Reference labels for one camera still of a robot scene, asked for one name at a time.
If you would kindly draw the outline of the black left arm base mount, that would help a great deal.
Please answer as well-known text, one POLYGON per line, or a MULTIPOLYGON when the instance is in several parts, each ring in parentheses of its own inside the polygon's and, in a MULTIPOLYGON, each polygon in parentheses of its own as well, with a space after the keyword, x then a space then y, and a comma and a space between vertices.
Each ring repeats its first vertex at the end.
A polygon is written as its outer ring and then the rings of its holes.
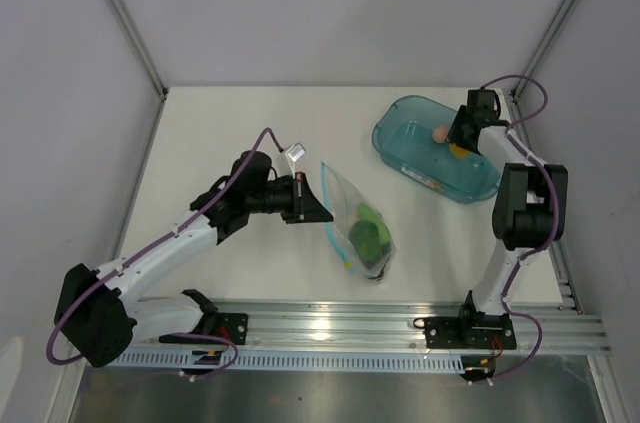
POLYGON ((244 345, 249 325, 249 315, 246 313, 224 313, 206 296, 196 289, 186 289, 182 294, 194 302, 203 313, 190 337, 167 334, 159 337, 163 344, 196 344, 200 339, 195 335, 217 336, 236 345, 244 345))

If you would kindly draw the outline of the yellow toy lemon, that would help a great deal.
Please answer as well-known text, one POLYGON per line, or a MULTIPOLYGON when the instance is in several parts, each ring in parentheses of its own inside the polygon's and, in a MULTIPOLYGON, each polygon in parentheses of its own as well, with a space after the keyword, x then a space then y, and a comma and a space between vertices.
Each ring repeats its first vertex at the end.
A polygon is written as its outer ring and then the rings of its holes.
POLYGON ((471 152, 469 150, 461 148, 455 144, 449 145, 449 151, 455 158, 458 158, 458 159, 465 159, 471 155, 471 152))

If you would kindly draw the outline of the clear zip bag teal zipper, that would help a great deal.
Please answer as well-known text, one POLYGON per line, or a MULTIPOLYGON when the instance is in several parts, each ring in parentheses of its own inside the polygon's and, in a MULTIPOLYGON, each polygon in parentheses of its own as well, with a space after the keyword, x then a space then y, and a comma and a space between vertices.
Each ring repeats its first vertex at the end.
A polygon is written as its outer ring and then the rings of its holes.
POLYGON ((391 231, 378 209, 326 162, 320 167, 323 203, 333 221, 326 223, 330 244, 351 274, 379 282, 395 256, 391 231))

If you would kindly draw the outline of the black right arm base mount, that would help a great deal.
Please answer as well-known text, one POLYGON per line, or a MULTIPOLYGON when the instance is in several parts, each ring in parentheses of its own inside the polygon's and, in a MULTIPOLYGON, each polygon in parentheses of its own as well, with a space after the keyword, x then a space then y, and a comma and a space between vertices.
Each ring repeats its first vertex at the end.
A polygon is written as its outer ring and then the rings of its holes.
POLYGON ((413 327, 421 330, 426 346, 442 350, 515 350, 517 341, 510 317, 418 317, 413 327))

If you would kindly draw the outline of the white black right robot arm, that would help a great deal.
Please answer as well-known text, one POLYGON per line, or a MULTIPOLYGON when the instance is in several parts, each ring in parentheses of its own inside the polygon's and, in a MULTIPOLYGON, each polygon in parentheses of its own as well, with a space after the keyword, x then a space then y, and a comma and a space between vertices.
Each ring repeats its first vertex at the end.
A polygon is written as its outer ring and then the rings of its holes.
POLYGON ((454 146, 485 157, 501 171, 491 216, 496 245, 488 266, 457 317, 458 338, 479 346, 512 329, 509 303, 525 265, 564 232, 568 170, 540 159, 501 118, 498 95, 467 94, 447 135, 454 146))

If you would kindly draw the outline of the green toy bell pepper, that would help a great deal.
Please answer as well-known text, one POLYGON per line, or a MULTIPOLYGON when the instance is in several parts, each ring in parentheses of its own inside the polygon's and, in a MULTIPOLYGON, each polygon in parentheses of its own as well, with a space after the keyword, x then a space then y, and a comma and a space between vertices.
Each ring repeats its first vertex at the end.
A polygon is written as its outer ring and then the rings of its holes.
POLYGON ((357 221, 348 239, 360 262, 369 269, 381 264, 392 252, 391 234, 386 225, 357 221))

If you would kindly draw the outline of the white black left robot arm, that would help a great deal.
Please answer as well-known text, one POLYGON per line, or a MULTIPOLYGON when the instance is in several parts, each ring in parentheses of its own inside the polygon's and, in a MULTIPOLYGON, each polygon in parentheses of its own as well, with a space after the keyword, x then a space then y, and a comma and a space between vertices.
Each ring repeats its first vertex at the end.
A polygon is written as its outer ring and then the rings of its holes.
POLYGON ((253 214, 277 214, 286 224, 332 222, 305 173, 272 178, 271 169, 269 155, 246 151, 230 174, 192 201, 165 235, 129 257, 96 269, 78 264, 69 270, 54 314, 54 332, 64 335, 96 368, 148 339, 233 345, 219 329, 218 307, 201 292, 187 289, 158 301, 143 297, 182 264, 243 229, 253 214))

